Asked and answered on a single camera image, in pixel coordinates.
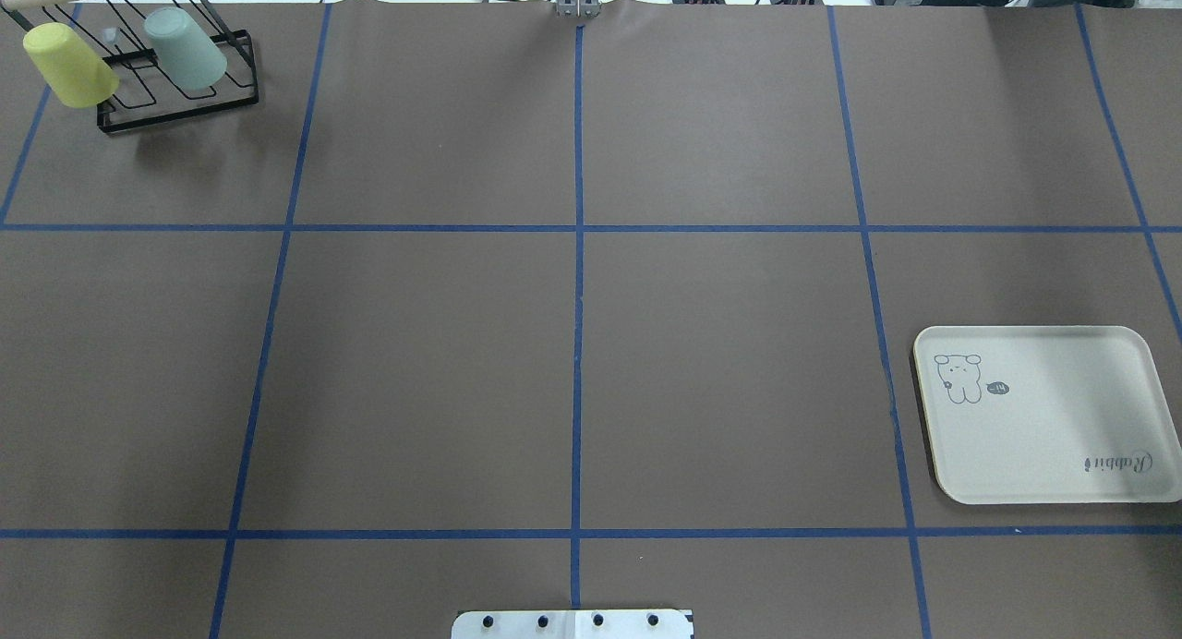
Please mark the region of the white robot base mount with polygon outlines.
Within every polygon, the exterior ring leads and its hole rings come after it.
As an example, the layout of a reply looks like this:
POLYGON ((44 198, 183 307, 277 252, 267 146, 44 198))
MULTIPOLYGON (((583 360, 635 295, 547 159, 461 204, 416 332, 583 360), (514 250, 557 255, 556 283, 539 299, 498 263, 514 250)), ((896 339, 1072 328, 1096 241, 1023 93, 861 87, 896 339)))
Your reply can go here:
POLYGON ((473 609, 452 638, 694 638, 690 609, 473 609))

